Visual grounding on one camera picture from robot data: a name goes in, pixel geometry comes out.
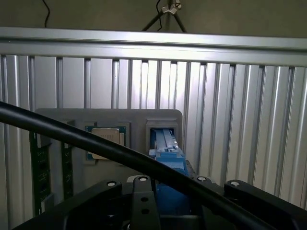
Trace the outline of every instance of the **wire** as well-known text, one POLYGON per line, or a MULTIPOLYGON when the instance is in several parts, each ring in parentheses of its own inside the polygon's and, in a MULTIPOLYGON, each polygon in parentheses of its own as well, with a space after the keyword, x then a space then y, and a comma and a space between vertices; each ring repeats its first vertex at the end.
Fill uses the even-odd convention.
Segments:
MULTIPOLYGON (((158 9, 158 5, 159 5, 160 1, 161 0, 158 0, 157 4, 155 6, 155 8, 157 9, 158 14, 160 14, 159 9, 158 9)), ((160 23, 160 28, 158 29, 158 31, 162 29, 161 16, 159 16, 159 23, 160 23)))
POLYGON ((60 121, 0 102, 0 122, 26 129, 124 164, 192 197, 230 222, 273 229, 240 206, 154 159, 60 121))
POLYGON ((49 15, 50 15, 50 8, 48 7, 47 3, 45 2, 45 0, 42 0, 44 5, 47 7, 47 10, 48 10, 48 14, 46 16, 46 19, 45 19, 45 28, 47 28, 47 22, 48 22, 48 19, 49 19, 49 15))

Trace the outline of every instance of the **aluminum frame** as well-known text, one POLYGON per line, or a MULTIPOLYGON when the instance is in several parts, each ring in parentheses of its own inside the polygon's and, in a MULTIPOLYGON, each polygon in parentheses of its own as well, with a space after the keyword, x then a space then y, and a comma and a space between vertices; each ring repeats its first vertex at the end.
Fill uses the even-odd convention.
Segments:
MULTIPOLYGON (((0 27, 0 56, 3 101, 178 109, 196 171, 306 208, 307 39, 0 27)), ((1 124, 1 229, 32 217, 28 139, 1 124)))

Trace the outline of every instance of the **green circuit board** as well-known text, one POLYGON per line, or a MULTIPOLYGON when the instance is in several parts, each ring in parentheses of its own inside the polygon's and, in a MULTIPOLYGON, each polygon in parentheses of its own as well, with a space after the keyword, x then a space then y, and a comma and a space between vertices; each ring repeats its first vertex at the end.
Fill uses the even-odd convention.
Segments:
POLYGON ((65 143, 61 143, 64 200, 73 196, 71 151, 72 146, 66 146, 65 143))
POLYGON ((34 190, 34 213, 42 213, 41 202, 51 193, 49 146, 38 147, 37 134, 29 132, 34 190))

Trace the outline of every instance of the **wall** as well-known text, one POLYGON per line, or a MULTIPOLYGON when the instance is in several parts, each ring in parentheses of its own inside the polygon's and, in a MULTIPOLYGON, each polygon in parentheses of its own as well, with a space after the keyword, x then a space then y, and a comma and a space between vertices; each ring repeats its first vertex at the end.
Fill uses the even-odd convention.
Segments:
MULTIPOLYGON (((46 0, 48 27, 141 30, 156 15, 156 0, 46 0)), ((179 16, 189 33, 307 37, 305 0, 182 0, 179 16)), ((162 0, 159 7, 166 4, 162 0)), ((43 27, 42 0, 3 0, 0 26, 43 27)), ((174 18, 164 29, 179 32, 174 18)), ((156 23, 152 30, 157 30, 156 23)))

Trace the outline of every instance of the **black hose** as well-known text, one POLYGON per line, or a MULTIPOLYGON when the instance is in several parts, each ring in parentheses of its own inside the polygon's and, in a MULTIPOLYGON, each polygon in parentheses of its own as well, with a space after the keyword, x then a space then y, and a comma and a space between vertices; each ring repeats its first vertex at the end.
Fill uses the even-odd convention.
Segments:
POLYGON ((183 194, 199 200, 230 222, 249 229, 274 229, 223 196, 144 154, 102 139, 62 122, 0 102, 0 121, 93 152, 148 175, 183 194))

